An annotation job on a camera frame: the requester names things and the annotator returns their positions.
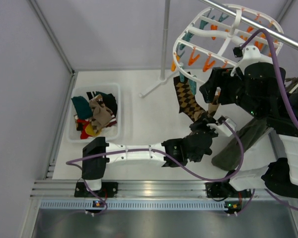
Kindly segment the orange brown argyle sock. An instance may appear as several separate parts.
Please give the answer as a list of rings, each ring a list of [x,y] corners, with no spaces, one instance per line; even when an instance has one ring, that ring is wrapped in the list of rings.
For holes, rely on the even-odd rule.
[[[174,89],[179,106],[179,113],[184,113],[188,118],[195,122],[198,116],[205,110],[198,104],[192,94],[188,79],[180,81],[180,76],[173,78]]]

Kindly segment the tan maroon striped sock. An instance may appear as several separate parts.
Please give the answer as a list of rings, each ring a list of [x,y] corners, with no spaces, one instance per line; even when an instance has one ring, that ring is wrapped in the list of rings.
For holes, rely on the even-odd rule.
[[[101,115],[92,116],[92,117],[95,118],[101,124],[103,124],[104,127],[111,127],[111,126],[117,124],[117,120],[116,120],[114,114],[109,112],[108,110],[107,110],[106,114],[101,114]]]

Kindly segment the beige brown argyle sock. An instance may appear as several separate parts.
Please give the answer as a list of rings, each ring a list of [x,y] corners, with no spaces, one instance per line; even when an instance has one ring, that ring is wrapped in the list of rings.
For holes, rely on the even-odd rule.
[[[92,98],[89,101],[89,106],[92,110],[93,116],[98,116],[107,113],[106,106],[103,102],[103,97],[101,94],[98,94],[94,98]]]

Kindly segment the dark teal sock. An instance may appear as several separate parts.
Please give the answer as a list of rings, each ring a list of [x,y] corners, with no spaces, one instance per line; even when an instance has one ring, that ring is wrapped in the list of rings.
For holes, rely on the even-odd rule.
[[[92,117],[92,110],[89,106],[89,102],[83,96],[72,97],[71,101],[79,119],[89,119]]]

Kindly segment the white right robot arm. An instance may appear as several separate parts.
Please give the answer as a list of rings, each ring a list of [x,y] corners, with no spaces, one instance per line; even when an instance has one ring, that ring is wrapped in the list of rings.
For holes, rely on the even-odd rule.
[[[285,158],[268,165],[261,176],[265,186],[273,193],[298,198],[298,89],[294,93],[285,90],[286,71],[267,62],[251,64],[242,71],[237,68],[216,67],[208,81],[199,90],[205,102],[215,98],[221,89],[218,102],[222,105],[236,104],[251,114],[265,128],[273,128],[282,139]]]

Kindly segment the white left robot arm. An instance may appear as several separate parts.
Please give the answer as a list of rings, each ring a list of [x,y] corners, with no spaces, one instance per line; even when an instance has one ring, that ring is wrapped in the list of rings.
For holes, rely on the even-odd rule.
[[[107,143],[105,137],[97,137],[82,150],[82,156],[104,154],[82,162],[82,179],[97,191],[101,189],[106,165],[152,165],[176,168],[188,162],[200,162],[204,155],[211,155],[213,138],[218,137],[211,124],[212,117],[202,115],[190,125],[191,133],[183,138],[169,139],[162,143],[141,146],[125,146]]]

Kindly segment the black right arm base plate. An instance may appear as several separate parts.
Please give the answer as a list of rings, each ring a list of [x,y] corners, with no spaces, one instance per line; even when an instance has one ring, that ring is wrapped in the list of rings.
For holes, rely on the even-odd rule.
[[[235,190],[228,182],[207,182],[205,183],[208,198],[250,198],[250,190]]]

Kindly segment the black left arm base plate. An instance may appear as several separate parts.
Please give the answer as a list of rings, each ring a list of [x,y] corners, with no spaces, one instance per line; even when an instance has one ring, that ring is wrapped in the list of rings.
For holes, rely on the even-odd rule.
[[[99,191],[94,191],[101,198],[113,198],[118,192],[117,182],[102,182],[102,188]],[[94,197],[86,188],[84,182],[77,182],[74,191],[74,197],[77,198],[92,198]]]

